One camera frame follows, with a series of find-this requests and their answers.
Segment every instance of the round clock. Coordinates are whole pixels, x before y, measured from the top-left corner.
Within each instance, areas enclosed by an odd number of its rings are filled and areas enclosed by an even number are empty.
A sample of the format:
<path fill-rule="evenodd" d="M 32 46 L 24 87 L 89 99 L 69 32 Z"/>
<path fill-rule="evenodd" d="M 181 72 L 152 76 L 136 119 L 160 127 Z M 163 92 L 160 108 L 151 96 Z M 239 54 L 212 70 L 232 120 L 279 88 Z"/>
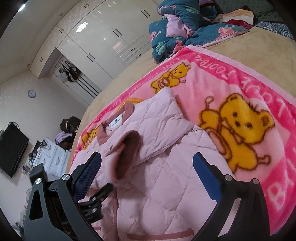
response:
<path fill-rule="evenodd" d="M 29 90 L 29 91 L 28 91 L 28 96 L 29 96 L 30 98 L 35 98 L 35 97 L 36 97 L 36 92 L 35 92 L 34 90 Z"/>

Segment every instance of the bear's eye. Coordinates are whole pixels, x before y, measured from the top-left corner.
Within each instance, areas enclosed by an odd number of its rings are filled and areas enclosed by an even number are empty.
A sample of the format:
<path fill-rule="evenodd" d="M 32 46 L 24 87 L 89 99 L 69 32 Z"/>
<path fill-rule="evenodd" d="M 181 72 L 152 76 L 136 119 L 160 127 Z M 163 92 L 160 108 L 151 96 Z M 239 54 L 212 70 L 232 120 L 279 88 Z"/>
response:
<path fill-rule="evenodd" d="M 252 128 L 253 128 L 253 125 L 252 125 L 252 123 L 248 122 L 248 123 L 246 124 L 246 127 L 247 127 L 248 129 L 252 129 Z"/>

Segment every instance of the green quilted headboard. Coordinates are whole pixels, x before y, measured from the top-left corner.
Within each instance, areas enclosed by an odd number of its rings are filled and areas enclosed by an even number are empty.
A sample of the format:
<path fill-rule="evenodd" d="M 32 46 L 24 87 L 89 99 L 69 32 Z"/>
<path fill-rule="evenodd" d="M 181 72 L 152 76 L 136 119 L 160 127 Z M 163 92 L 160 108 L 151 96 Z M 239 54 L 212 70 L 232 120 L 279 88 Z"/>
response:
<path fill-rule="evenodd" d="M 247 6 L 260 21 L 284 23 L 282 18 L 267 0 L 215 0 L 218 14 L 229 13 Z"/>

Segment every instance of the backpack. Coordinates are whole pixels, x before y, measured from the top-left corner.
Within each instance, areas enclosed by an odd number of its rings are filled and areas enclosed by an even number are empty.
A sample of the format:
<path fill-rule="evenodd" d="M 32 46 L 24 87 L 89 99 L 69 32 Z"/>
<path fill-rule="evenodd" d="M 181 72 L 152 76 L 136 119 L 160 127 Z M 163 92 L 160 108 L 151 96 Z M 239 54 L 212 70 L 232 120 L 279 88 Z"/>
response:
<path fill-rule="evenodd" d="M 75 116 L 70 117 L 69 119 L 63 119 L 60 124 L 60 128 L 65 133 L 74 133 L 78 130 L 81 120 Z"/>

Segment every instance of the ceiling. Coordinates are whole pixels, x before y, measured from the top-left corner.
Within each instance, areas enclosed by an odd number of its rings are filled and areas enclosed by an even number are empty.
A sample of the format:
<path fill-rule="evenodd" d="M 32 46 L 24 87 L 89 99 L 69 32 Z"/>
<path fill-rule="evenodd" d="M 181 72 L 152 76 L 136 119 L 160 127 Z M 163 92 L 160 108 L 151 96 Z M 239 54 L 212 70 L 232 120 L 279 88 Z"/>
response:
<path fill-rule="evenodd" d="M 79 0 L 29 0 L 0 38 L 0 85 L 30 69 L 39 48 Z"/>

